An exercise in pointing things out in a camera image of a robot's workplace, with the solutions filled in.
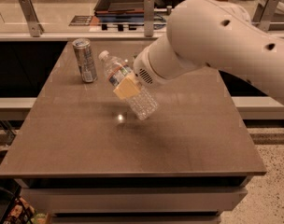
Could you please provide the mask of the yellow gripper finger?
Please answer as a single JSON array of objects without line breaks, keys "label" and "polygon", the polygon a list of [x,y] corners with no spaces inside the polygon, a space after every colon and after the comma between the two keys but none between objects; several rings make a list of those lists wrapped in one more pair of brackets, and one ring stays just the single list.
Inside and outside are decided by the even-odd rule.
[{"label": "yellow gripper finger", "polygon": [[128,75],[122,82],[114,89],[114,93],[121,99],[131,98],[141,92],[142,85],[135,77]]}]

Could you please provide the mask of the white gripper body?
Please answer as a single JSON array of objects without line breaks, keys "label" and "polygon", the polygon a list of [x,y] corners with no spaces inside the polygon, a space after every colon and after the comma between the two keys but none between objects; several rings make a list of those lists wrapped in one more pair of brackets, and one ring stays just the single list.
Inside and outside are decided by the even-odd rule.
[{"label": "white gripper body", "polygon": [[133,70],[136,78],[145,86],[161,86],[167,82],[152,68],[149,58],[149,47],[144,48],[135,57]]}]

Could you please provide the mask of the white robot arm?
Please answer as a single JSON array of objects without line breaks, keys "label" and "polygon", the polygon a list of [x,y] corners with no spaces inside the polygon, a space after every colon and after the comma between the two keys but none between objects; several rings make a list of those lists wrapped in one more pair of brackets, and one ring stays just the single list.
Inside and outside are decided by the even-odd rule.
[{"label": "white robot arm", "polygon": [[134,84],[147,87],[205,66],[249,81],[284,105],[284,39],[254,27],[242,7],[186,0],[167,19],[164,35],[134,60]]}]

